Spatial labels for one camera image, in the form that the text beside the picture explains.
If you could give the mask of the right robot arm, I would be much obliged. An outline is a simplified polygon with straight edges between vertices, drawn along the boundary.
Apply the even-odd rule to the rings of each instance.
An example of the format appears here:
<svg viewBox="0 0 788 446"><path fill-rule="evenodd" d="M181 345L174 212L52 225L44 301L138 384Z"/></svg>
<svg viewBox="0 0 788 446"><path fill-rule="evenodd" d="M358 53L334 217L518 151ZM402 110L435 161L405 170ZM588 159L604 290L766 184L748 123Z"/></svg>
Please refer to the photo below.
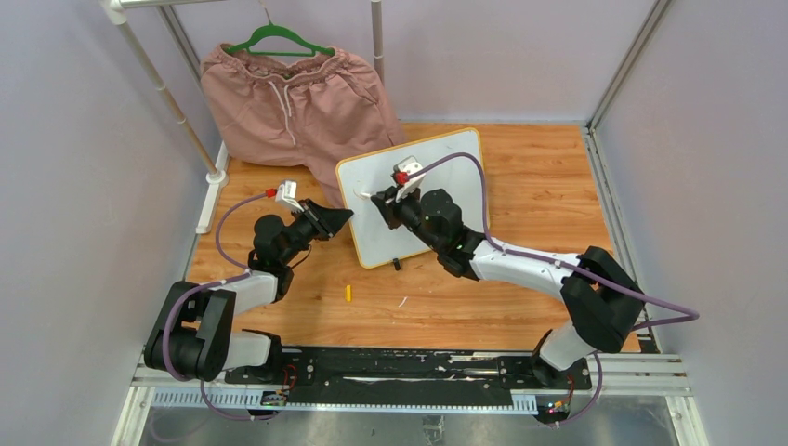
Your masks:
<svg viewBox="0 0 788 446"><path fill-rule="evenodd" d="M506 245L467 226L443 189L415 190L401 199L397 193L390 187L371 201L390 229L410 231L453 276L518 285L564 304L569 321L548 331L532 353L536 384L555 387L579 359L622 350L644 304L635 297L637 284L609 252L590 246L581 254L560 254Z"/></svg>

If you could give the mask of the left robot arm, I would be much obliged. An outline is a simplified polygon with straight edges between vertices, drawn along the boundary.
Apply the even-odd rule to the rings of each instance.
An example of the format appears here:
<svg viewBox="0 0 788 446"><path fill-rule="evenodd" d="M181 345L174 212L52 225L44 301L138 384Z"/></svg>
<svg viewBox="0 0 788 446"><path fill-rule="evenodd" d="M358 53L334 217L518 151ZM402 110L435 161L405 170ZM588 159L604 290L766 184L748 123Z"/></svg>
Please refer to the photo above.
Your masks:
<svg viewBox="0 0 788 446"><path fill-rule="evenodd" d="M291 223L265 215L254 225L253 248L243 273L203 284L171 285L143 350L147 367L178 381L212 381L220 372L248 367L263 384L284 372L280 337L256 330L233 332L236 316L281 301L295 277L295 259L312 242L328 241L353 213L326 208L310 199Z"/></svg>

